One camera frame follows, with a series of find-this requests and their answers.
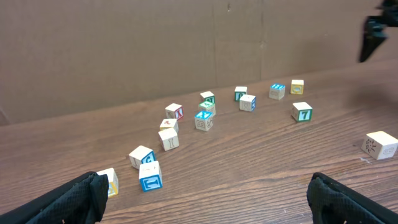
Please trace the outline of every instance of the green number block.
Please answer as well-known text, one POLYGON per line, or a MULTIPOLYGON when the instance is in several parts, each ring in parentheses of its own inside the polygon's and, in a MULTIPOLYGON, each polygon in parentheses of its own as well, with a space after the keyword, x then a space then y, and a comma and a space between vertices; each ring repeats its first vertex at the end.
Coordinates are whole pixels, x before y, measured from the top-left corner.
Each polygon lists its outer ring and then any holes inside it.
POLYGON ((237 86, 235 88, 235 101, 239 101, 243 95, 248 93, 248 88, 246 86, 237 86))
POLYGON ((209 101, 204 101, 199 104, 199 111, 209 111, 214 116, 216 115, 216 104, 209 101))
POLYGON ((312 107, 306 102, 294 103, 292 116, 297 122, 310 121, 312 118, 312 107))
POLYGON ((200 93, 200 97, 201 97, 202 102, 207 101, 207 102, 216 103, 216 98, 215 98, 214 94, 210 91, 200 93))

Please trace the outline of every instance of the white block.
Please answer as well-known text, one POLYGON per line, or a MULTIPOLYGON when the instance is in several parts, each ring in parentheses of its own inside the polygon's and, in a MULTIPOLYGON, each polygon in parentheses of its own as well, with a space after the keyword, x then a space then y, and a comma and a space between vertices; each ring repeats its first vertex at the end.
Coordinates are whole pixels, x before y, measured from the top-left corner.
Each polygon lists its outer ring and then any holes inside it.
POLYGON ((248 88, 246 86, 237 86, 235 88, 235 101, 239 101, 243 95, 247 95, 248 88))
POLYGON ((208 131, 213 127, 213 114, 209 111, 201 111, 195 115, 195 126, 202 131, 208 131))
POLYGON ((113 168, 97 172, 98 175, 107 175, 109 181, 108 197, 119 193, 119 180, 113 168))
POLYGON ((184 110, 181 105, 172 103, 166 107, 166 118, 181 119, 184 117, 184 110))
POLYGON ((167 128, 174 128, 175 132, 178 133, 177 119, 163 119, 162 124, 160 124, 160 130, 163 131, 167 128))
POLYGON ((312 107, 306 102, 294 103, 292 116, 297 122, 310 121, 312 119, 312 107))
POLYGON ((290 87, 291 94, 303 94, 304 92, 304 80, 292 80, 292 85, 290 87))
POLYGON ((138 146, 129 154, 129 157, 131 165, 136 169, 139 169, 141 164, 156 161, 154 151, 145 146, 138 146))
POLYGON ((201 97, 202 101, 209 101, 212 103, 216 103, 216 98, 215 98, 214 94, 210 91, 200 93, 200 97, 201 97))
POLYGON ((179 147, 177 132, 174 128, 159 131, 160 141, 165 151, 179 147))
POLYGON ((158 161, 139 166, 139 182, 141 183, 142 190, 145 192, 163 187, 162 171, 160 170, 158 161))
POLYGON ((269 87, 269 98, 280 100, 285 96, 285 85, 273 84, 269 87))
POLYGON ((256 96, 243 95, 239 100, 239 109, 253 111, 256 108, 256 96))
POLYGON ((387 159, 394 155, 397 147, 398 139, 384 131, 378 131, 366 135, 361 149, 375 159, 387 159))
POLYGON ((199 111, 209 111, 214 116, 216 115, 216 104, 209 101, 204 101, 199 104, 199 111))

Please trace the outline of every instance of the wooden floor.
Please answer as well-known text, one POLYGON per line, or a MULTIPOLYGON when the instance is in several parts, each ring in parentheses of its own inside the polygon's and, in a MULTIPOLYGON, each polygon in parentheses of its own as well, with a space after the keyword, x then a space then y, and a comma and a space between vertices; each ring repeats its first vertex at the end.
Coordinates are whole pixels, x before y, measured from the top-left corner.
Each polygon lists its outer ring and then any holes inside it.
POLYGON ((195 129, 199 93, 133 103, 0 128, 0 214, 86 171, 113 167, 119 195, 102 223, 311 223, 307 185, 322 172, 398 212, 398 155, 375 161, 361 144, 366 133, 398 137, 398 60, 309 73, 248 85, 252 112, 239 110, 234 87, 211 90, 217 115, 195 129), (305 80, 304 95, 268 98, 273 83, 305 80), (313 107, 296 123, 292 103, 313 107), (180 147, 159 142, 164 108, 183 105, 180 147), (164 187, 144 193, 128 154, 155 151, 164 187))

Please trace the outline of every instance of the toy block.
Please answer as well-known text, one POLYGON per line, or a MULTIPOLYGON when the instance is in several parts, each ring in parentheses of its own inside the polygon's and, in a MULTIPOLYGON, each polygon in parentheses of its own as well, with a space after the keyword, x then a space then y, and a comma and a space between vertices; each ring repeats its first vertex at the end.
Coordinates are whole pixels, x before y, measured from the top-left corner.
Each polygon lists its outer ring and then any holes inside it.
POLYGON ((108 197, 115 196, 119 193, 119 180, 113 168, 97 172, 98 175, 107 175, 109 182, 108 197))
POLYGON ((163 131, 159 131, 160 141, 165 151, 179 147, 177 132, 174 128, 168 128, 163 131))
POLYGON ((297 122, 310 121, 312 118, 312 107, 306 102, 294 103, 292 116, 297 122))
POLYGON ((397 146, 398 139, 384 131, 378 131, 366 135, 361 149, 373 158, 379 160, 392 157, 397 150, 397 146))
POLYGON ((202 131, 208 131, 213 127, 213 114, 209 111, 201 111, 195 115, 195 126, 202 131))
POLYGON ((152 149, 145 146, 138 146, 129 154, 131 165, 139 169, 139 166, 144 163, 156 161, 155 153, 152 149))
POLYGON ((216 115, 216 104, 208 101, 204 101, 199 104, 199 111, 209 111, 212 115, 216 115))
POLYGON ((182 117, 184 117, 184 110, 181 105, 172 103, 166 107, 166 118, 179 120, 182 117))
POLYGON ((304 80, 292 80, 290 93, 302 95, 303 92, 304 92, 304 80))
POLYGON ((248 88, 246 86, 237 86, 235 88, 235 101, 239 101, 239 99, 243 95, 247 95, 248 93, 248 88))
POLYGON ((239 100, 239 109, 251 112, 256 108, 256 96, 243 95, 239 100))
POLYGON ((139 182, 141 183, 142 190, 145 192, 163 187, 162 171, 160 170, 158 161, 139 166, 139 182))
POLYGON ((215 98, 214 94, 210 91, 200 93, 200 97, 201 97, 202 101, 209 101, 214 104, 216 103, 216 98, 215 98))
POLYGON ((280 100, 285 96, 285 85, 273 84, 269 87, 269 98, 280 100))
POLYGON ((177 119, 163 119, 162 124, 160 124, 160 130, 163 131, 167 128, 174 128, 175 132, 178 133, 177 119))

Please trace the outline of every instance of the cube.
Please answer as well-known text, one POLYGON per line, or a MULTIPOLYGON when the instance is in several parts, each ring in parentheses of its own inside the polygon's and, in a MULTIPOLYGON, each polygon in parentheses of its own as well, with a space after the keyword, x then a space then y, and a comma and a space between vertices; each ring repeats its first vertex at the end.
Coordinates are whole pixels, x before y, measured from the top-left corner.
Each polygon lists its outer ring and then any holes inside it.
POLYGON ((162 171, 160 170, 158 161, 139 166, 139 182, 141 183, 142 190, 145 192, 163 187, 162 171))
POLYGON ((394 155, 397 150, 398 139, 378 131, 366 135, 361 149, 375 159, 387 159, 394 155))
POLYGON ((256 108, 256 96, 243 95, 239 100, 239 109, 251 112, 256 108))
POLYGON ((310 121, 312 118, 312 107, 306 102, 294 103, 292 116, 297 122, 310 121))
POLYGON ((247 95, 248 93, 248 88, 246 86, 237 86, 235 88, 235 101, 239 101, 239 99, 243 95, 247 95))
POLYGON ((208 101, 204 101, 199 104, 199 111, 209 111, 212 115, 216 115, 216 104, 208 101))
POLYGON ((209 111, 201 111, 195 115, 195 126, 202 131, 208 131, 213 127, 213 114, 209 111))
POLYGON ((210 91, 200 93, 200 97, 201 97, 202 101, 209 101, 212 103, 216 103, 216 98, 215 98, 214 94, 210 91))
POLYGON ((166 118, 179 120, 182 117, 184 117, 184 110, 181 105, 172 103, 166 107, 166 118))
POLYGON ((141 164, 156 161, 154 151, 145 146, 138 146, 129 154, 129 157, 131 165, 136 169, 139 169, 141 164))
POLYGON ((162 124, 160 124, 160 130, 163 131, 167 128, 174 128, 175 132, 178 133, 177 119, 163 119, 162 124))
POLYGON ((304 92, 304 80, 292 80, 290 93, 302 95, 303 92, 304 92))
POLYGON ((113 168, 97 172, 98 175, 107 175, 109 181, 108 197, 115 196, 119 193, 119 180, 113 168))
POLYGON ((269 88, 269 98, 280 100, 284 96, 285 96, 285 85, 276 83, 269 88))
POLYGON ((177 132, 174 128, 168 128, 163 131, 159 131, 160 141, 165 151, 179 147, 177 132))

